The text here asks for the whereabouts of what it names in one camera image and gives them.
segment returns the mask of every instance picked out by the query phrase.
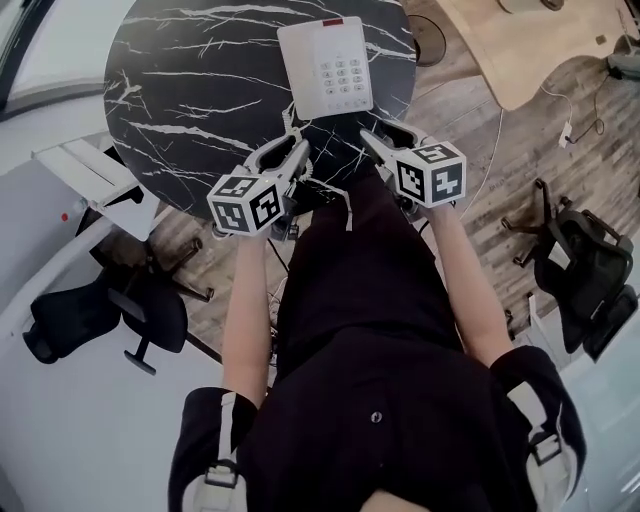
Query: black shirt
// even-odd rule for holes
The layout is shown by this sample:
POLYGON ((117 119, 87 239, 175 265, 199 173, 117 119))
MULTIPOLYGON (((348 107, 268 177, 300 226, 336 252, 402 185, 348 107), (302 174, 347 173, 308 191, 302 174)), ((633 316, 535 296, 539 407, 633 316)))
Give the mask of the black shirt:
MULTIPOLYGON (((260 411, 242 397, 233 409, 249 512, 358 511, 376 490, 432 512, 534 511, 530 426, 507 393, 528 382, 584 448, 573 404, 539 349, 490 369, 462 353, 433 256, 383 190, 371 178, 351 194, 353 233, 333 205, 296 248, 278 380, 260 411)), ((225 393, 187 398, 170 512, 217 460, 225 393)))

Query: black marble table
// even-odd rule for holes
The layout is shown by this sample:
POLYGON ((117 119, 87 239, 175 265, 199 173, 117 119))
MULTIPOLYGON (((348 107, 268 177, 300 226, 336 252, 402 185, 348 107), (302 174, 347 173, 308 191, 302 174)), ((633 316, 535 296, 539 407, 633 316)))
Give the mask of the black marble table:
MULTIPOLYGON (((344 188, 370 161, 362 127, 402 119, 415 81, 415 51, 399 0, 138 0, 115 37, 105 111, 118 153, 168 204, 211 219, 206 195, 256 148, 302 129, 313 177, 344 188), (375 110, 314 120, 294 113, 277 29, 359 16, 365 27, 375 110)), ((298 186, 297 213, 336 197, 298 186)))

